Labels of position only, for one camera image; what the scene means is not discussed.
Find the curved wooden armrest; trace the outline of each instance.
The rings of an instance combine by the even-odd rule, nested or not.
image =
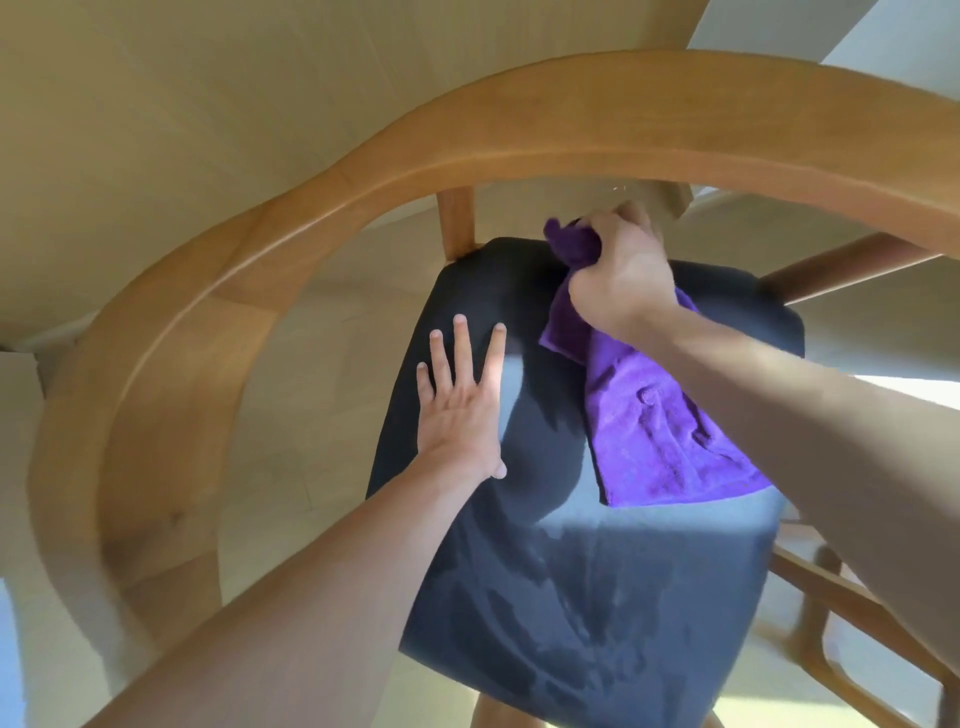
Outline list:
[[[693,181],[958,255],[958,169],[956,104],[799,61],[602,53],[448,93],[185,243],[104,308],[36,439],[29,490],[50,576],[118,674],[216,609],[218,486],[251,364],[318,263],[395,206],[541,175]]]

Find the purple microfiber cloth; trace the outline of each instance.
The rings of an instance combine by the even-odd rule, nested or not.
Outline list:
[[[543,234],[571,276],[600,257],[600,237],[591,228],[551,219]],[[702,503],[768,487],[657,362],[580,318],[569,283],[567,276],[557,290],[540,345],[587,367],[590,444],[607,504]],[[677,301],[697,310],[679,288]]]

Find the chair seat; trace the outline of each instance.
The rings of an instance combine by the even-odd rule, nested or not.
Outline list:
[[[673,262],[709,318],[797,355],[800,318],[732,268]],[[476,371],[509,330],[500,432],[509,474],[477,490],[420,588],[401,650],[560,726],[699,726],[756,609],[783,504],[773,488],[611,509],[588,446],[582,367],[538,339],[566,268],[542,241],[499,238],[447,266],[417,322],[368,496],[417,452],[427,334],[468,316]]]

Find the right hand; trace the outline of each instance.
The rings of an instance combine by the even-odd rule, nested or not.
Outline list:
[[[637,319],[677,308],[673,272],[650,216],[628,202],[613,212],[594,212],[578,225],[600,236],[600,259],[570,279],[570,300],[592,327],[621,338]]]

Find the left hand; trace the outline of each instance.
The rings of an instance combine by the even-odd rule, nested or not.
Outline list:
[[[453,317],[453,360],[456,383],[444,351],[444,335],[430,332],[430,357],[434,391],[427,366],[417,365],[417,391],[420,395],[420,423],[417,450],[421,455],[438,453],[456,459],[476,471],[479,481],[502,478],[507,467],[500,459],[497,420],[500,414],[500,379],[506,350],[507,328],[493,327],[483,375],[473,378],[473,353],[467,329],[467,317]]]

